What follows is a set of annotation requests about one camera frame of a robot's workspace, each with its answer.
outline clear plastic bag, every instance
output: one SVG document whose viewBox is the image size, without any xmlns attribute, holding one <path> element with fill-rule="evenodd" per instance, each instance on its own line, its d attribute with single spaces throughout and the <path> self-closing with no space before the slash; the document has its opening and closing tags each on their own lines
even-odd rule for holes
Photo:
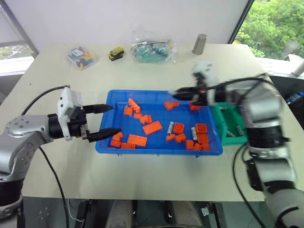
<svg viewBox="0 0 304 228">
<path fill-rule="evenodd" d="M 175 63 L 177 45 L 171 38 L 139 28 L 132 32 L 131 53 L 140 63 Z"/>
</svg>

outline table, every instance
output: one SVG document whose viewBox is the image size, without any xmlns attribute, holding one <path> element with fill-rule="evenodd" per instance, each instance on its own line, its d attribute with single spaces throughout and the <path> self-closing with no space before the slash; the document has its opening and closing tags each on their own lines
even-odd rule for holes
<svg viewBox="0 0 304 228">
<path fill-rule="evenodd" d="M 191 45 L 180 45 L 176 64 L 135 63 L 126 50 L 122 59 L 111 62 L 108 52 L 114 45 L 86 45 L 96 53 L 98 62 L 77 71 L 66 60 L 75 44 L 52 44 L 44 49 L 0 106 L 0 129 L 20 115 L 27 104 L 41 92 L 60 85 L 82 94 L 84 105 L 105 103 L 112 89 L 174 90 L 193 86 L 193 65 L 198 60 L 213 63 L 219 81 L 261 73 L 261 68 L 245 45 L 208 44 L 201 56 L 191 53 Z M 28 114 L 57 112 L 61 91 L 44 96 Z M 101 114 L 88 116 L 92 132 L 99 130 Z M 295 117 L 284 106 L 283 130 L 290 137 L 291 156 L 297 170 L 297 187 L 304 190 L 304 132 Z M 139 199 L 139 200 L 203 200 L 242 201 L 232 179 L 231 163 L 236 146 L 225 146 L 221 156 L 170 156 L 99 154 L 95 143 L 81 139 L 64 139 L 43 145 L 58 173 L 67 198 Z M 263 200 L 260 192 L 248 183 L 246 169 L 240 159 L 237 179 L 251 201 Z M 55 178 L 37 151 L 22 193 L 32 197 L 60 197 Z"/>
</svg>

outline orange lego brick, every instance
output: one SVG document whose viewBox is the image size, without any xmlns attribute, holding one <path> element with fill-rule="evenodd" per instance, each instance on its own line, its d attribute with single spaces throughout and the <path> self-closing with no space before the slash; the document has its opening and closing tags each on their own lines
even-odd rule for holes
<svg viewBox="0 0 304 228">
<path fill-rule="evenodd" d="M 197 123 L 195 125 L 196 134 L 206 134 L 208 132 L 207 126 L 204 123 Z"/>
<path fill-rule="evenodd" d="M 123 110 L 124 115 L 131 115 L 132 116 L 132 113 L 133 113 L 132 107 L 125 107 L 124 110 Z"/>
<path fill-rule="evenodd" d="M 197 134 L 198 136 L 198 143 L 203 144 L 203 143 L 209 143 L 208 136 L 206 134 Z"/>
<path fill-rule="evenodd" d="M 111 145 L 111 146 L 115 146 L 115 147 L 118 147 L 118 148 L 119 148 L 119 147 L 120 147 L 120 144 L 121 144 L 121 142 L 116 141 L 116 140 L 112 140 L 110 145 Z"/>
<path fill-rule="evenodd" d="M 186 150 L 192 151 L 194 149 L 194 142 L 192 140 L 186 140 Z"/>
<path fill-rule="evenodd" d="M 131 149 L 131 144 L 127 142 L 122 142 L 122 145 L 120 146 L 120 149 Z"/>
<path fill-rule="evenodd" d="M 138 146 L 146 146 L 147 140 L 147 137 L 129 134 L 128 143 L 136 144 Z"/>
<path fill-rule="evenodd" d="M 152 121 L 152 118 L 150 115 L 144 115 L 142 117 L 139 118 L 139 121 L 142 123 L 142 124 L 151 124 L 153 121 Z"/>
<path fill-rule="evenodd" d="M 134 113 L 134 118 L 135 119 L 139 119 L 139 118 L 141 118 L 143 116 L 143 114 L 140 114 L 140 113 Z"/>
<path fill-rule="evenodd" d="M 194 148 L 193 148 L 193 149 L 194 149 L 195 151 L 200 151 L 202 148 L 203 148 L 202 145 L 196 143 L 196 144 L 194 145 Z"/>
<path fill-rule="evenodd" d="M 210 151 L 210 145 L 208 143 L 202 144 L 202 151 Z"/>
<path fill-rule="evenodd" d="M 117 134 L 115 134 L 112 139 L 115 141 L 120 141 L 123 138 L 124 134 L 122 132 L 119 132 Z"/>
<path fill-rule="evenodd" d="M 162 125 L 159 121 L 155 121 L 151 124 L 145 125 L 144 127 L 142 127 L 144 133 L 146 135 L 154 133 L 156 131 L 159 131 L 162 129 Z"/>
<path fill-rule="evenodd" d="M 185 136 L 184 133 L 175 136 L 175 140 L 176 140 L 176 142 L 178 142 L 178 143 L 181 143 L 181 142 L 183 142 L 183 141 L 186 141 L 186 139 L 187 139 L 187 138 L 186 138 L 186 136 Z"/>
<path fill-rule="evenodd" d="M 198 110 L 201 108 L 201 106 L 195 105 L 195 104 L 193 104 L 192 101 L 190 101 L 190 103 L 189 103 L 189 108 L 190 108 L 190 110 L 192 110 L 192 111 L 198 111 Z"/>
<path fill-rule="evenodd" d="M 173 133 L 182 134 L 184 132 L 185 125 L 181 123 L 175 123 L 173 127 Z"/>
<path fill-rule="evenodd" d="M 170 134 L 166 136 L 166 141 L 171 141 L 173 139 L 175 139 L 175 134 Z"/>
<path fill-rule="evenodd" d="M 136 113 L 141 113 L 141 108 L 140 106 L 132 99 L 129 98 L 129 105 L 132 107 L 132 109 L 136 112 Z"/>
<path fill-rule="evenodd" d="M 163 105 L 165 106 L 165 108 L 168 111 L 170 111 L 170 110 L 172 110 L 172 108 L 179 106 L 180 103 L 178 103 L 178 102 L 165 102 Z"/>
</svg>

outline window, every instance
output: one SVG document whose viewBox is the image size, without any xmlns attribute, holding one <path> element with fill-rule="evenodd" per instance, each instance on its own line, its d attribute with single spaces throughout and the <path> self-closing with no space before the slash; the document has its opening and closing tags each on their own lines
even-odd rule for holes
<svg viewBox="0 0 304 228">
<path fill-rule="evenodd" d="M 256 0 L 234 44 L 247 44 L 256 57 L 304 57 L 304 1 Z"/>
<path fill-rule="evenodd" d="M 31 49 L 28 45 L 0 47 L 0 60 L 20 57 L 31 57 Z"/>
</svg>

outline electrical wire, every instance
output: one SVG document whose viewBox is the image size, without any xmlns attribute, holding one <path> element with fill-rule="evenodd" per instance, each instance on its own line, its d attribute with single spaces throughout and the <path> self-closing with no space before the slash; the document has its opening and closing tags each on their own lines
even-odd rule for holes
<svg viewBox="0 0 304 228">
<path fill-rule="evenodd" d="M 273 88 L 275 88 L 277 90 L 277 88 L 275 87 L 275 85 L 272 84 L 270 81 L 267 81 L 267 80 L 265 80 L 263 78 L 259 78 L 259 76 L 262 76 L 262 75 L 263 74 L 257 75 L 255 77 L 244 77 L 244 78 L 234 79 L 234 80 L 231 80 L 231 81 L 220 83 L 218 85 L 207 87 L 207 88 L 205 88 L 205 90 L 217 89 L 217 88 L 221 88 L 221 87 L 224 87 L 224 86 L 228 86 L 230 84 L 234 84 L 234 83 L 238 83 L 238 82 L 245 82 L 245 81 L 260 81 L 260 82 L 264 82 L 264 83 L 267 83 L 267 84 L 271 85 Z"/>
<path fill-rule="evenodd" d="M 29 103 L 29 105 L 23 110 L 23 112 L 21 113 L 21 115 L 25 115 L 25 113 L 28 112 L 28 110 L 31 108 L 31 106 L 33 106 L 33 104 L 39 100 L 40 98 L 42 98 L 45 94 L 48 94 L 49 92 L 52 92 L 54 90 L 58 90 L 58 89 L 64 89 L 65 87 L 70 87 L 69 85 L 64 85 L 64 86 L 58 86 L 58 87 L 54 87 L 54 88 L 51 88 L 43 93 L 41 93 L 40 95 L 38 95 L 34 100 L 32 100 L 31 103 Z"/>
<path fill-rule="evenodd" d="M 41 93 L 40 95 L 38 95 L 31 103 L 29 103 L 29 105 L 24 109 L 24 111 L 22 112 L 21 115 L 25 115 L 28 110 L 31 108 L 31 106 L 33 106 L 33 104 L 39 100 L 41 97 L 43 97 L 44 95 L 48 94 L 49 92 L 52 92 L 52 91 L 55 91 L 55 90 L 58 90 L 58 89 L 64 89 L 65 87 L 70 87 L 69 85 L 64 85 L 64 86 L 59 86 L 59 87 L 54 87 L 54 88 L 51 88 L 43 93 Z M 54 170 L 51 162 L 49 161 L 48 157 L 47 157 L 47 154 L 44 152 L 44 150 L 39 147 L 39 150 L 42 152 L 44 158 L 46 159 L 50 169 L 52 170 L 54 176 L 55 176 L 55 179 L 56 179 L 56 182 L 57 182 L 57 185 L 59 187 L 59 190 L 60 190 L 60 194 L 61 194 L 61 199 L 62 199 L 62 202 L 63 202 L 63 207 L 64 207 L 64 211 L 65 211 L 65 215 L 66 215 L 66 228 L 69 228 L 70 227 L 70 224 L 69 224 L 69 218 L 68 218 L 68 213 L 67 213 L 67 202 L 66 202 L 66 198 L 65 198 L 65 195 L 63 193 L 63 190 L 62 190 L 62 187 L 61 187 L 61 184 L 60 184 L 60 181 L 59 181 L 59 178 L 57 176 L 57 173 L 56 171 Z"/>
<path fill-rule="evenodd" d="M 59 181 L 59 178 L 57 176 L 57 173 L 56 171 L 54 170 L 51 162 L 49 161 L 48 157 L 47 157 L 47 154 L 44 152 L 44 150 L 39 147 L 39 150 L 42 152 L 44 158 L 46 159 L 50 169 L 52 170 L 54 176 L 55 176 L 55 179 L 57 181 L 57 184 L 58 184 L 58 187 L 59 187 L 59 190 L 60 190 L 60 194 L 61 194 L 61 198 L 62 198 L 62 202 L 63 202 L 63 207 L 64 207 L 64 210 L 65 210 L 65 214 L 66 214 L 66 228 L 69 228 L 70 227 L 70 224 L 69 224 L 69 219 L 68 219 L 68 215 L 67 215 L 67 202 L 66 202 L 66 198 L 65 198 L 65 195 L 63 193 L 63 190 L 62 190 L 62 187 L 61 187 L 61 184 L 60 184 L 60 181 Z"/>
<path fill-rule="evenodd" d="M 247 142 L 244 143 L 242 146 L 240 146 L 240 147 L 238 148 L 238 150 L 236 151 L 236 154 L 234 155 L 233 162 L 232 162 L 232 175 L 233 175 L 233 180 L 234 180 L 234 182 L 235 182 L 235 184 L 236 184 L 236 186 L 237 186 L 237 190 L 238 190 L 239 194 L 240 194 L 241 197 L 243 198 L 243 200 L 244 200 L 246 206 L 247 206 L 248 209 L 250 210 L 250 212 L 251 212 L 251 214 L 253 215 L 253 217 L 257 220 L 257 222 L 260 224 L 260 226 L 261 226 L 262 228 L 266 228 L 266 226 L 264 225 L 264 223 L 261 221 L 261 219 L 258 217 L 258 215 L 256 214 L 256 212 L 253 210 L 253 208 L 251 207 L 251 205 L 249 204 L 249 202 L 248 202 L 247 199 L 245 198 L 245 196 L 244 196 L 244 194 L 243 194 L 241 188 L 240 188 L 239 185 L 238 185 L 237 178 L 236 178 L 235 164 L 236 164 L 236 160 L 237 160 L 237 155 L 238 155 L 238 153 L 242 150 L 242 148 L 246 146 L 246 144 L 247 144 Z"/>
<path fill-rule="evenodd" d="M 244 156 L 245 156 L 246 150 L 247 150 L 247 146 L 244 147 L 243 152 L 242 152 L 242 161 L 243 161 L 243 163 L 245 163 L 245 164 L 246 164 L 246 161 L 245 161 L 245 157 L 244 157 Z"/>
<path fill-rule="evenodd" d="M 77 222 L 84 222 L 85 221 L 85 219 L 80 220 L 80 219 L 74 218 L 72 216 L 71 210 L 70 210 L 70 199 L 67 200 L 67 208 L 68 208 L 68 213 L 70 214 L 70 217 L 71 217 L 72 220 L 75 220 Z"/>
</svg>

